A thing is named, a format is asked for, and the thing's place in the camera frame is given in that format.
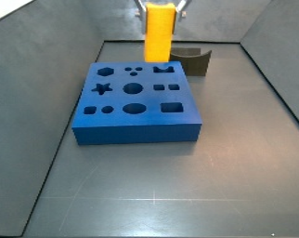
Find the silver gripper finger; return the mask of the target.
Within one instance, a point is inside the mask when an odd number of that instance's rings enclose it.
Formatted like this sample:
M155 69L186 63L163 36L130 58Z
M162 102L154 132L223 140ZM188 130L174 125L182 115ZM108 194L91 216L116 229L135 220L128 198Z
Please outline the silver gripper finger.
M182 20L186 17L186 9L188 8L192 0L182 0L176 6L176 20Z
M138 6L136 16L142 21L142 32L147 33L147 6L142 0L134 0Z

